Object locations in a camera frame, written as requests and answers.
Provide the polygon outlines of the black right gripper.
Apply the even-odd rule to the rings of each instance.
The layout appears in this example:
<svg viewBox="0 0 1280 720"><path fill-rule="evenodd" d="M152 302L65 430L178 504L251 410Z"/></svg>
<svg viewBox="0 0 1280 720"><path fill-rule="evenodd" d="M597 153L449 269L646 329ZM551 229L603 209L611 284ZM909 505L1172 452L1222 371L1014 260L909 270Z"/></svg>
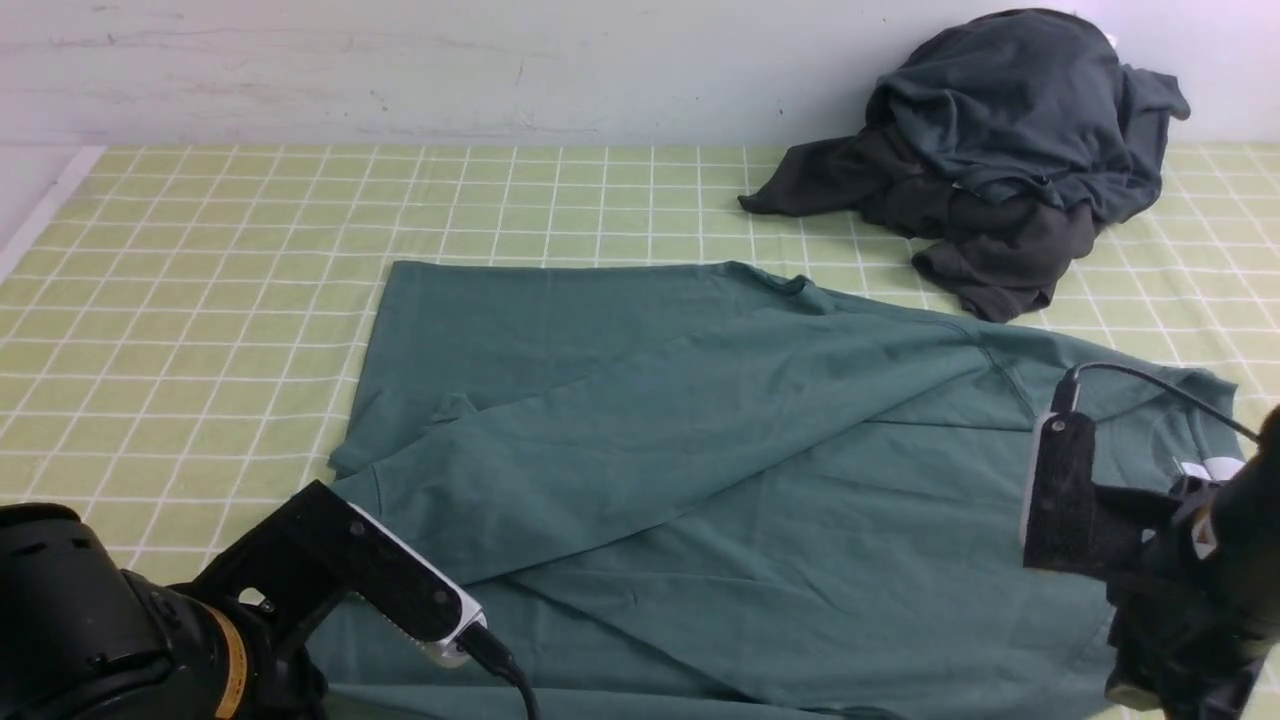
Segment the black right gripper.
<svg viewBox="0 0 1280 720"><path fill-rule="evenodd" d="M1242 717L1277 643L1277 478L1100 496L1149 532L1107 592L1117 648L1107 697L1167 719Z"/></svg>

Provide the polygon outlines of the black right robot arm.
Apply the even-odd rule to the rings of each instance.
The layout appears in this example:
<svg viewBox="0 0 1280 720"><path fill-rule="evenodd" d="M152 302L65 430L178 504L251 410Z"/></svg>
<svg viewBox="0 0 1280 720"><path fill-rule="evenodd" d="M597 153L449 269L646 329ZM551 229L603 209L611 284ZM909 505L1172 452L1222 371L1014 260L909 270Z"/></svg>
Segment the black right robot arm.
<svg viewBox="0 0 1280 720"><path fill-rule="evenodd" d="M1239 719L1277 643L1279 413L1219 486L1181 484L1181 507L1143 544L1143 588L1110 591L1114 705L1166 719Z"/></svg>

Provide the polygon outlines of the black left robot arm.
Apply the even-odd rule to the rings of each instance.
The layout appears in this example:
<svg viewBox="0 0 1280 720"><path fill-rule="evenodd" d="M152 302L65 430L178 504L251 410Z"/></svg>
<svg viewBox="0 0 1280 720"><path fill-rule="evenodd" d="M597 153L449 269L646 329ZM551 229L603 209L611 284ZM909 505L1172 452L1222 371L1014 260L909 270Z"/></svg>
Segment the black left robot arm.
<svg viewBox="0 0 1280 720"><path fill-rule="evenodd" d="M210 566L160 585L59 503L3 509L5 719L324 719L326 682L283 606Z"/></svg>

